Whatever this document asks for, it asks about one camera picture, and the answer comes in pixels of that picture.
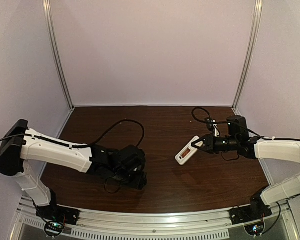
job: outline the black cable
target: black cable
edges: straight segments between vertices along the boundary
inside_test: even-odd
[[[142,141],[144,140],[144,138],[145,138],[145,128],[144,128],[144,126],[140,123],[140,122],[138,122],[138,121],[136,121],[136,120],[131,120],[131,119],[123,119],[123,120],[120,120],[120,121],[118,121],[118,122],[116,122],[115,124],[113,124],[111,127],[109,127],[97,140],[95,140],[94,142],[92,142],[92,143],[90,143],[90,144],[88,144],[88,146],[89,147],[91,147],[91,146],[94,146],[94,145],[96,145],[98,142],[100,142],[101,140],[102,140],[102,138],[105,136],[105,135],[107,135],[112,129],[114,129],[116,126],[118,126],[119,124],[121,124],[121,123],[124,123],[124,122],[129,122],[129,123],[134,123],[134,124],[137,124],[137,125],[139,125],[140,127],[141,127],[141,129],[142,129],[142,136],[141,136],[141,138],[140,138],[140,140],[139,140],[139,142],[137,143],[137,145],[135,145],[136,147],[139,147],[139,145],[142,143]]]
[[[113,177],[108,177],[106,180],[105,180],[105,182],[104,182],[104,186],[103,186],[103,188],[104,188],[104,190],[108,193],[108,194],[116,194],[116,193],[118,193],[120,190],[121,190],[121,187],[122,187],[122,182],[120,181],[119,182],[119,187],[117,188],[117,190],[115,190],[115,191],[109,191],[108,190],[108,181],[110,180],[110,179],[112,179]]]
[[[237,154],[236,158],[226,159],[225,156],[224,156],[224,153],[227,153],[227,152],[226,151],[221,152],[221,157],[222,157],[223,160],[225,160],[227,162],[238,160],[240,158],[239,153],[236,153]]]
[[[39,217],[47,224],[48,221],[45,220],[45,219],[41,216],[41,214],[40,214],[40,212],[39,212],[39,210],[38,210],[38,206],[36,205],[36,203],[35,203],[35,201],[34,201],[33,199],[32,199],[32,203],[33,203],[33,206],[34,206],[36,212],[38,213]]]
[[[32,135],[30,135],[30,134],[25,134],[25,133],[23,133],[23,134],[17,134],[17,135],[12,135],[12,136],[6,136],[6,137],[4,137],[4,138],[1,138],[1,139],[0,139],[0,142],[2,142],[2,141],[4,141],[4,140],[12,139],[12,138],[14,138],[14,137],[23,137],[23,136],[32,137]]]
[[[206,112],[206,113],[209,112],[209,111],[206,110],[206,109],[204,109],[203,107],[197,106],[197,107],[195,107],[194,109],[192,109],[191,115],[192,115],[193,119],[196,120],[196,121],[199,122],[199,123],[210,124],[210,122],[208,122],[208,121],[204,121],[204,120],[201,120],[201,119],[197,118],[196,115],[195,115],[195,111],[196,111],[196,110],[202,110],[202,111],[204,111],[204,112]],[[248,132],[250,132],[250,133],[256,135],[257,137],[261,138],[262,140],[266,140],[266,141],[272,141],[272,140],[284,140],[284,141],[296,141],[296,142],[300,142],[300,139],[297,139],[297,138],[274,138],[274,139],[272,139],[272,138],[267,138],[267,137],[261,136],[260,134],[256,133],[255,131],[252,131],[251,129],[249,129],[249,128],[247,128],[247,127],[244,127],[244,126],[242,126],[242,125],[240,125],[239,123],[234,122],[234,121],[215,121],[214,124],[235,124],[235,125],[237,125],[238,127],[242,128],[242,129],[244,129],[244,130],[246,130],[246,131],[248,131]]]
[[[281,206],[280,206],[280,204],[278,203],[278,202],[275,202],[277,205],[278,205],[278,207],[279,207],[279,214],[278,214],[278,217],[276,218],[276,220],[274,221],[274,223],[272,224],[272,226],[271,227],[269,227],[266,231],[264,231],[263,233],[262,233],[262,235],[264,235],[264,234],[266,234],[267,232],[269,232],[276,224],[277,224],[277,222],[278,222],[278,220],[279,220],[279,218],[280,218],[280,215],[281,215]]]

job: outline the dark wood tabletop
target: dark wood tabletop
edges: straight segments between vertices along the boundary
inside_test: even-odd
[[[175,155],[195,136],[209,134],[206,126],[191,116],[193,107],[131,106],[77,107],[60,137],[74,143],[96,140],[122,119],[141,122],[145,138],[140,148],[146,154],[147,186],[143,190],[125,186],[116,194],[104,190],[104,180],[63,166],[48,164],[42,181],[57,195],[57,202],[75,208],[121,213],[184,213],[244,205],[260,188],[268,185],[258,160],[241,157],[225,161],[219,154],[198,151],[185,165]],[[230,107],[207,107],[213,119],[233,115]],[[198,117],[206,115],[198,111]],[[219,125],[222,135],[226,125]],[[125,122],[99,143],[122,149],[137,144],[142,132]],[[227,158],[236,154],[227,153]]]

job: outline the white backdrop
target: white backdrop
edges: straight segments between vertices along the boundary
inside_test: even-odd
[[[55,0],[75,106],[231,106],[254,0]]]
[[[0,138],[21,118],[56,136],[68,113],[42,0],[0,0]],[[8,239],[21,195],[14,180],[0,175],[0,240]]]
[[[256,48],[238,109],[261,135],[300,137],[300,0],[263,2]],[[300,165],[267,160],[275,183]],[[291,201],[300,231],[300,198]]]

